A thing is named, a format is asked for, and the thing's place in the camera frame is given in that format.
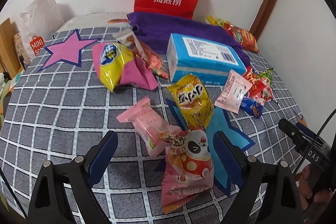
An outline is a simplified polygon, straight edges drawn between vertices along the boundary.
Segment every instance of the bed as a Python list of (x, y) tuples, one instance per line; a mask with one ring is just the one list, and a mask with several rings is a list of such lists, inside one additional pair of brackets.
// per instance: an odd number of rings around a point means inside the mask
[[(126, 13), (84, 17), (65, 23), (46, 44), (64, 41), (74, 29), (79, 29), (83, 39), (99, 38), (102, 42), (111, 42), (114, 41), (113, 33), (130, 28), (125, 22), (108, 23), (111, 19), (125, 18)], [(116, 120), (118, 114), (149, 96), (152, 107), (171, 124), (176, 124), (165, 100), (169, 96), (169, 82), (157, 78), (159, 88), (153, 92), (126, 86), (111, 93), (97, 78), (91, 46), (83, 50), (82, 67), (59, 62), (38, 72), (50, 55), (41, 50), (12, 94), (0, 135), (0, 164), (24, 209), (28, 211), (37, 174), (45, 160), (54, 164), (69, 162), (76, 155), (84, 155), (108, 130), (114, 130), (119, 146), (102, 180), (92, 189), (113, 224), (218, 224), (234, 200), (238, 187), (231, 185), (230, 198), (214, 187), (177, 211), (164, 215), (161, 210), (163, 172), (154, 171), (164, 155), (150, 159), (132, 124), (121, 124)], [(261, 54), (247, 54), (255, 71), (270, 67)], [(276, 72), (273, 88), (278, 104), (266, 103), (260, 119), (241, 109), (239, 114), (228, 112), (228, 116), (233, 127), (256, 143), (247, 150), (248, 155), (271, 164), (284, 159), (293, 170), (299, 154), (291, 140), (278, 129), (278, 121), (286, 118), (296, 123), (296, 114), (301, 112)], [(207, 89), (213, 101), (221, 92), (218, 86)], [(1, 187), (9, 202), (15, 205), (2, 181)], [(265, 189), (266, 185), (262, 185), (251, 212), (251, 222), (262, 204)], [(69, 185), (66, 185), (66, 192), (75, 220), (84, 223)]]

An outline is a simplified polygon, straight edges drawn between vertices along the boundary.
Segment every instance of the blue tissue pack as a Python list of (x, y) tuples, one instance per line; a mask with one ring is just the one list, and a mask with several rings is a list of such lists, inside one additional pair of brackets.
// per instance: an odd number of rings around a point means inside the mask
[(246, 72), (235, 50), (215, 41), (172, 33), (167, 48), (170, 80), (192, 73), (204, 84), (224, 85), (230, 70)]

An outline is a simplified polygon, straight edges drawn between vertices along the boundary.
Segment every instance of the purple cloth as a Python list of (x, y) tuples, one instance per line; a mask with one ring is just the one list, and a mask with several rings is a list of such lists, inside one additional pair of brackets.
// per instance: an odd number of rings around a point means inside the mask
[(165, 54), (170, 34), (179, 33), (229, 45), (236, 51), (245, 67), (250, 66), (250, 58), (242, 51), (242, 46), (222, 27), (182, 17), (147, 12), (134, 12), (127, 17), (137, 38), (157, 53)]

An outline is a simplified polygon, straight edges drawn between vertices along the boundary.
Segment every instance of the panda face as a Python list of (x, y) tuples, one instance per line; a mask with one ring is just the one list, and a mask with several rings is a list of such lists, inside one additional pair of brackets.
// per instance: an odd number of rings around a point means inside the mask
[(209, 160), (210, 150), (207, 136), (202, 130), (192, 131), (186, 139), (185, 152), (188, 157), (195, 160)]

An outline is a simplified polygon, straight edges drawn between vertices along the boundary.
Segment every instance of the wire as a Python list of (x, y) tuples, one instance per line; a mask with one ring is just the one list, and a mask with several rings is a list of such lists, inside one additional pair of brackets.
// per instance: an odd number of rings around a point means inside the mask
[(5, 174), (1, 170), (1, 167), (0, 167), (0, 176), (2, 177), (3, 181), (5, 182), (5, 185), (7, 186), (8, 190), (10, 191), (10, 193), (13, 196), (14, 200), (16, 201), (17, 205), (19, 205), (20, 210), (22, 211), (23, 215), (25, 216), (25, 219), (27, 219), (27, 214), (26, 214), (25, 210), (22, 208), (22, 205), (21, 205), (20, 201), (17, 199), (16, 195), (14, 194), (11, 186), (9, 185), (9, 183), (8, 183), (6, 177), (5, 177)]
[(303, 158), (300, 160), (300, 163), (298, 164), (298, 166), (295, 168), (293, 175), (295, 175), (297, 173), (297, 171), (299, 170), (299, 168), (301, 167), (301, 165), (303, 164), (303, 162), (305, 161), (309, 151), (312, 149), (312, 147), (314, 146), (314, 144), (316, 143), (317, 139), (319, 138), (321, 132), (323, 131), (323, 129), (325, 128), (325, 126), (327, 125), (327, 123), (330, 121), (330, 119), (335, 115), (336, 113), (336, 108), (334, 109), (333, 112), (331, 112), (331, 114), (329, 115), (329, 117), (325, 120), (324, 124), (321, 126), (320, 130), (317, 132), (317, 135), (315, 137), (315, 139), (313, 140), (313, 142), (311, 143), (311, 145), (308, 147), (308, 149), (306, 150)]

